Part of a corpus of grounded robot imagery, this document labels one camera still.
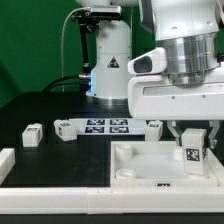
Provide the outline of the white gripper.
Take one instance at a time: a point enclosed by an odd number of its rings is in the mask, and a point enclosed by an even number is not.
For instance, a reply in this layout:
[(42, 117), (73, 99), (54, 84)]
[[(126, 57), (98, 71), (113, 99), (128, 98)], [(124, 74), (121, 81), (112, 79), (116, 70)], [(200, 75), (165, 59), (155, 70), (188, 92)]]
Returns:
[(128, 63), (134, 77), (128, 83), (128, 107), (135, 119), (168, 120), (167, 127), (181, 145), (181, 131), (172, 120), (212, 120), (209, 147), (217, 145), (216, 135), (224, 120), (224, 62), (208, 71), (199, 85), (177, 86), (163, 74), (167, 66), (164, 48), (156, 48)]

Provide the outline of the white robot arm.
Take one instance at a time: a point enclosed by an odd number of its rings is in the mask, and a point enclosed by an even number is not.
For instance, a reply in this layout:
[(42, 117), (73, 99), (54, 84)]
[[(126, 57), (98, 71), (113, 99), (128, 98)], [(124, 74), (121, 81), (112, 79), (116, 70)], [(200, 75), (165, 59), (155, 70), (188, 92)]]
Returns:
[(97, 15), (138, 6), (141, 25), (156, 41), (153, 50), (129, 60), (129, 27), (100, 21), (90, 99), (127, 101), (135, 119), (224, 120), (224, 62), (215, 48), (219, 24), (224, 23), (224, 0), (77, 2)]

